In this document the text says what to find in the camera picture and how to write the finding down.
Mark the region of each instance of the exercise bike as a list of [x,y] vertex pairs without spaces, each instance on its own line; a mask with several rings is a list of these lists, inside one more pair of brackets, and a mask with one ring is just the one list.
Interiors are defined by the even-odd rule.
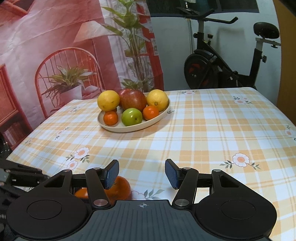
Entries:
[[197,49],[185,61],[184,75],[186,82],[191,89],[208,88],[235,88],[255,87],[256,78],[259,72],[261,60],[266,63],[267,57],[262,56],[263,43],[271,44],[273,48],[281,46],[280,43],[267,39],[279,38],[279,30],[271,23],[258,22],[254,24],[254,33],[261,38],[256,38],[253,62],[250,75],[239,74],[232,71],[222,57],[211,47],[213,35],[208,34],[209,41],[204,40],[204,22],[216,22],[233,24],[238,20],[234,17],[231,21],[207,18],[214,13],[214,9],[200,14],[198,11],[178,7],[184,18],[198,21],[198,32],[193,34],[197,39]]

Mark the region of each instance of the printed fabric backdrop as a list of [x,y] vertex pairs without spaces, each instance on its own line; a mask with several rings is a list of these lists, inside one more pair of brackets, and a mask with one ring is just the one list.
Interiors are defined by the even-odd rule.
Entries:
[[163,89],[143,0],[8,0],[0,5],[0,132],[14,149],[73,99]]

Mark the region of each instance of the white plate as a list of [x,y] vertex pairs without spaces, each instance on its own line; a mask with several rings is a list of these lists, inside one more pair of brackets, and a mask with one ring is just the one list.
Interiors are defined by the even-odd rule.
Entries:
[[168,100],[168,106],[164,111],[161,111],[159,113],[159,115],[151,120],[145,121],[142,120],[142,123],[137,124],[137,125],[133,125],[133,126],[125,126],[122,122],[121,122],[121,115],[123,113],[123,109],[120,108],[119,106],[117,107],[117,114],[118,114],[118,122],[113,125],[113,126],[107,126],[103,120],[104,111],[101,111],[98,115],[98,123],[105,128],[106,130],[112,131],[112,132],[119,132],[119,133],[124,133],[124,132],[133,132],[133,131],[138,131],[144,128],[147,128],[149,126],[154,125],[156,122],[160,121],[161,119],[163,119],[164,117],[166,117],[166,115],[168,114],[168,111],[170,110],[170,99]]

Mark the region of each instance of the bike handlebar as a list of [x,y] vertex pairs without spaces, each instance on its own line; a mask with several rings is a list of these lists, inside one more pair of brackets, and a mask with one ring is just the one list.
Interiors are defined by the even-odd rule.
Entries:
[[225,23],[225,24],[233,24],[238,20],[238,17],[234,17],[230,21],[226,20],[220,20],[220,19],[214,19],[214,18],[207,18],[210,14],[214,13],[214,9],[210,9],[206,13],[200,14],[198,11],[189,9],[189,8],[182,8],[182,7],[177,7],[179,10],[181,10],[183,13],[184,18],[190,18],[190,19],[195,19],[195,20],[201,20],[204,22],[210,21],[210,22],[216,22],[216,23]]

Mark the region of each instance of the yellow lemon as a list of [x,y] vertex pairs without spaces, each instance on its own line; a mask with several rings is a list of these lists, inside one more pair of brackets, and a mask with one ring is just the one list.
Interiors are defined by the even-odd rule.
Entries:
[[152,90],[147,95],[147,103],[163,111],[168,106],[168,96],[162,90]]
[[97,100],[98,107],[105,112],[116,109],[119,102],[119,94],[113,90],[103,91]]

